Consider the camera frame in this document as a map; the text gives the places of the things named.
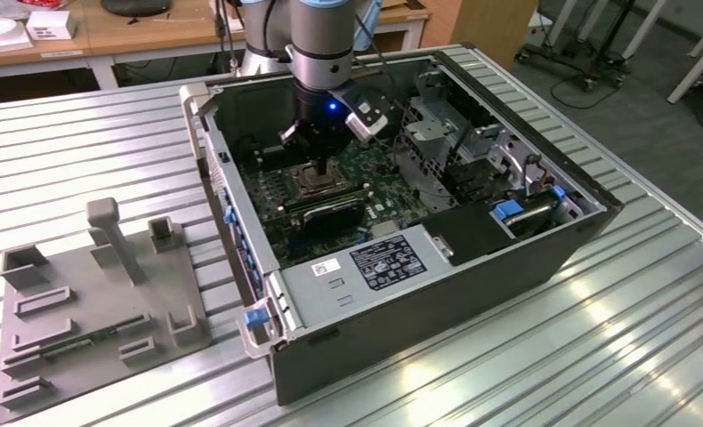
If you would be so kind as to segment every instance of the barcode sticker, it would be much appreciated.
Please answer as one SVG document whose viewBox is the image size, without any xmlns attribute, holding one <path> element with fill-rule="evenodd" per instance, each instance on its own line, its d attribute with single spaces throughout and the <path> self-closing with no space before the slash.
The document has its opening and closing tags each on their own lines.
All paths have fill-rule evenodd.
<svg viewBox="0 0 703 427">
<path fill-rule="evenodd" d="M 62 52 L 48 52 L 42 53 L 42 58 L 62 58 L 64 56 L 79 56 L 83 55 L 83 51 L 62 51 Z"/>
<path fill-rule="evenodd" d="M 335 258 L 312 265 L 312 271 L 318 278 L 324 274 L 332 273 L 335 270 L 340 270 L 339 260 Z"/>
</svg>

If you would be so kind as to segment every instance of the warning sticker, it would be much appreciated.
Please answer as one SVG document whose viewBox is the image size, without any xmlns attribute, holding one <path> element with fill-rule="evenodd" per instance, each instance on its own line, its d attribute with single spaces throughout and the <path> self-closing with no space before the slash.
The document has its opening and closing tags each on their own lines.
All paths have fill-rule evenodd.
<svg viewBox="0 0 703 427">
<path fill-rule="evenodd" d="M 351 258 L 374 291 L 380 291 L 427 271 L 404 236 L 396 236 L 351 252 Z"/>
</svg>

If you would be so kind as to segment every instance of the slot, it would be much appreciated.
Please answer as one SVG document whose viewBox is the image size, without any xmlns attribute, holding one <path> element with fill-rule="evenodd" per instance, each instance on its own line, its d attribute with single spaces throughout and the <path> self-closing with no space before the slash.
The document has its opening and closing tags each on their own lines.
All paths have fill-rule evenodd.
<svg viewBox="0 0 703 427">
<path fill-rule="evenodd" d="M 24 246 L 4 252 L 2 276 L 8 284 L 22 289 L 48 283 L 48 279 L 39 272 L 38 267 L 48 264 L 48 259 L 35 246 Z"/>
<path fill-rule="evenodd" d="M 11 377 L 30 374 L 47 365 L 46 359 L 39 354 L 32 354 L 26 358 L 18 358 L 14 362 L 10 362 L 10 359 L 4 360 L 2 371 Z"/>
<path fill-rule="evenodd" d="M 40 337 L 22 342 L 22 338 L 19 335 L 14 335 L 11 338 L 12 344 L 11 344 L 11 350 L 20 351 L 24 349 L 28 349 L 30 347 L 35 347 L 36 345 L 44 344 L 50 341 L 55 341 L 59 338 L 72 334 L 78 330 L 78 324 L 71 318 L 67 318 L 64 320 L 64 327 L 59 329 L 58 331 L 52 332 L 51 334 L 42 335 Z"/>
<path fill-rule="evenodd" d="M 38 402 L 52 393 L 52 385 L 36 376 L 2 393 L 0 406 L 18 409 L 28 403 Z"/>
<path fill-rule="evenodd" d="M 128 366 L 154 358 L 158 354 L 159 347 L 154 340 L 154 336 L 148 336 L 119 348 L 119 359 Z"/>
<path fill-rule="evenodd" d="M 130 336 L 147 331 L 152 327 L 152 318 L 148 313 L 144 313 L 119 323 L 116 327 L 116 333 L 120 336 Z"/>
<path fill-rule="evenodd" d="M 180 322 L 172 318 L 172 313 L 167 313 L 167 326 L 175 345 L 179 347 L 195 343 L 203 335 L 192 306 L 188 306 L 188 318 Z"/>
<path fill-rule="evenodd" d="M 44 310 L 52 309 L 56 306 L 72 302 L 75 300 L 75 293 L 68 286 L 47 291 L 42 294 L 23 298 L 15 301 L 15 314 L 19 317 L 28 316 Z"/>
</svg>

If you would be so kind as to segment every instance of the circuit board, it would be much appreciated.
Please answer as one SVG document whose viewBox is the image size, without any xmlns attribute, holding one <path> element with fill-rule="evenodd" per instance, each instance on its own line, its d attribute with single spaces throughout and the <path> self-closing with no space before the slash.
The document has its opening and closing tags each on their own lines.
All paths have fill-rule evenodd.
<svg viewBox="0 0 703 427">
<path fill-rule="evenodd" d="M 398 230 L 428 215 L 426 205 L 414 195 L 390 156 L 378 145 L 364 148 L 354 142 L 332 161 L 348 189 L 343 194 L 312 197 L 304 201 L 295 166 L 274 171 L 242 170 L 243 183 L 283 267 L 380 237 L 372 232 L 379 230 L 375 228 L 379 224 Z M 307 212 L 360 200 L 364 202 L 364 215 L 358 226 L 319 238 L 298 233 L 300 218 Z"/>
</svg>

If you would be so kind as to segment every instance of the aluminum extrusion table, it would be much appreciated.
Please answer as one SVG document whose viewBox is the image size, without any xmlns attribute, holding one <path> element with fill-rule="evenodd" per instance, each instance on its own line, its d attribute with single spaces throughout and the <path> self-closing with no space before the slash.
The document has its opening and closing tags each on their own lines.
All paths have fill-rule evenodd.
<svg viewBox="0 0 703 427">
<path fill-rule="evenodd" d="M 215 340 L 15 425 L 703 425 L 703 224 L 491 60 L 444 49 L 626 209 L 544 285 L 290 407 L 232 322 L 186 82 L 0 104 L 0 257 L 31 242 L 46 254 L 87 245 L 80 210 L 99 194 L 116 197 L 124 232 L 170 215 Z M 2 296 L 0 278 L 0 318 Z"/>
</svg>

